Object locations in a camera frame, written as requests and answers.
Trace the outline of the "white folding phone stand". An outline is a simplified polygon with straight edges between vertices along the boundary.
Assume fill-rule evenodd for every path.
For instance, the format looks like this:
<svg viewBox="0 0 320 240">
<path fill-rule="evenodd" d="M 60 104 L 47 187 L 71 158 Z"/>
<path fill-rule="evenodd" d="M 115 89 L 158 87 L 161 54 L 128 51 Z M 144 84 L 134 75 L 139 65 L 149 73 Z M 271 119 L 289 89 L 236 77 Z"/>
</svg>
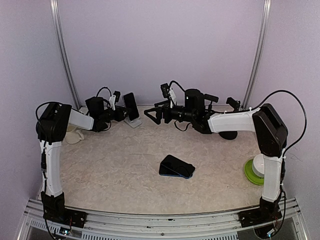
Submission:
<svg viewBox="0 0 320 240">
<path fill-rule="evenodd" d="M 137 128 L 142 124 L 142 121 L 139 118 L 136 118 L 134 120 L 130 120 L 128 117 L 124 120 L 125 123 L 127 123 L 132 128 Z"/>
</svg>

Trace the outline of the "black phone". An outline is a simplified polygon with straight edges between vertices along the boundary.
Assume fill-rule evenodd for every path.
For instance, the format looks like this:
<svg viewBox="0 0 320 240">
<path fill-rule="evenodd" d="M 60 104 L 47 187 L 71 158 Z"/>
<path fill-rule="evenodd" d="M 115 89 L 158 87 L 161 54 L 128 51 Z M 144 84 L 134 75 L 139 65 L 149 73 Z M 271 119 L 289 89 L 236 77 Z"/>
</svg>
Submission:
<svg viewBox="0 0 320 240">
<path fill-rule="evenodd" d="M 186 179 L 191 178 L 196 169 L 192 164 L 170 154 L 161 161 L 160 165 Z"/>
</svg>

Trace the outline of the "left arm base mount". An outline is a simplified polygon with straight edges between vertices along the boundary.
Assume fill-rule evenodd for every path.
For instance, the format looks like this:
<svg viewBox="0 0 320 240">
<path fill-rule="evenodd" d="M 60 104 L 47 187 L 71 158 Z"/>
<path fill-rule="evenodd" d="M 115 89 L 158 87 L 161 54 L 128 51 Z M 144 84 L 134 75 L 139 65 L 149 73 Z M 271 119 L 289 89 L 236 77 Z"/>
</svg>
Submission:
<svg viewBox="0 0 320 240">
<path fill-rule="evenodd" d="M 67 208 L 64 211 L 64 215 L 58 216 L 57 214 L 49 213 L 48 210 L 45 210 L 43 218 L 51 222 L 83 229 L 86 223 L 87 213 Z"/>
</svg>

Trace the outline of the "clear phone case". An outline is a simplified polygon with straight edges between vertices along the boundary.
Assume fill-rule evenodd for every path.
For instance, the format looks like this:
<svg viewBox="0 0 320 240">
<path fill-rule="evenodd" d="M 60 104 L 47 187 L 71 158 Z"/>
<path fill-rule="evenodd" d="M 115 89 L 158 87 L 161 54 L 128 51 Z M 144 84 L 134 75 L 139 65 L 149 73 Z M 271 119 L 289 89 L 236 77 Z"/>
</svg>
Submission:
<svg viewBox="0 0 320 240">
<path fill-rule="evenodd" d="M 138 119 L 140 115 L 139 115 L 134 93 L 130 92 L 128 94 L 125 94 L 123 96 L 123 102 L 125 107 L 128 109 L 129 120 L 133 121 L 135 119 Z"/>
</svg>

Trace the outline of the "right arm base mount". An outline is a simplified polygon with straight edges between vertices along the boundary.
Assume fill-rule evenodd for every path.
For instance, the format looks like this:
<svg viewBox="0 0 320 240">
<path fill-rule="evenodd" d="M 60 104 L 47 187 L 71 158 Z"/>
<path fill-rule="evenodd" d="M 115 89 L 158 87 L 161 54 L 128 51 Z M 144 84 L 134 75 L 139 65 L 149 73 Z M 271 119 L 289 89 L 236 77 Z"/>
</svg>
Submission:
<svg viewBox="0 0 320 240">
<path fill-rule="evenodd" d="M 245 210 L 238 213 L 239 221 L 242 228 L 251 227 L 275 221 L 282 218 L 280 210 L 273 213 L 263 213 L 259 208 Z"/>
</svg>

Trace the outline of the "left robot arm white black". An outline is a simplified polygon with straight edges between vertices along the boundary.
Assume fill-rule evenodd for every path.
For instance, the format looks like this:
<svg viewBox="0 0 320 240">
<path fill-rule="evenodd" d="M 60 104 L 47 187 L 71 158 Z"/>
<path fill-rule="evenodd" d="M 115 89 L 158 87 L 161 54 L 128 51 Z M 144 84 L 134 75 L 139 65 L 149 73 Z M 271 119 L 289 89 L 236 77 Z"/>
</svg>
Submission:
<svg viewBox="0 0 320 240">
<path fill-rule="evenodd" d="M 45 103 L 41 116 L 36 116 L 36 132 L 41 149 L 42 190 L 44 218 L 63 223 L 70 218 L 60 179 L 60 152 L 68 126 L 95 133 L 106 132 L 112 121 L 121 122 L 129 109 L 118 106 L 119 96 L 109 99 L 94 96 L 85 101 L 87 113 L 73 109 L 70 104 L 56 101 Z"/>
</svg>

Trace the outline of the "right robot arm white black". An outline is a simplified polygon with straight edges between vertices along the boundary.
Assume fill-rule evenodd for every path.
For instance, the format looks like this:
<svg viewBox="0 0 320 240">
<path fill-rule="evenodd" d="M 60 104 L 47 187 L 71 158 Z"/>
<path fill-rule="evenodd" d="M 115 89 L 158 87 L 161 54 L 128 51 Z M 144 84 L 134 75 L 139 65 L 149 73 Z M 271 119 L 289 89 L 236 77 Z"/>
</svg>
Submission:
<svg viewBox="0 0 320 240">
<path fill-rule="evenodd" d="M 166 99 L 154 104 L 144 114 L 159 125 L 172 120 L 188 122 L 201 134 L 219 134 L 226 140 L 233 140 L 238 132 L 255 133 L 260 154 L 253 161 L 263 164 L 263 190 L 256 210 L 256 218 L 266 222 L 278 210 L 282 192 L 285 167 L 283 159 L 287 146 L 288 129 L 269 103 L 239 110 L 239 102 L 229 97 L 227 104 L 233 111 L 217 112 L 212 106 L 205 106 L 205 101 L 218 102 L 218 97 L 204 94 L 198 89 L 184 91 L 184 105 L 177 103 L 172 87 L 162 85 L 162 95 Z"/>
</svg>

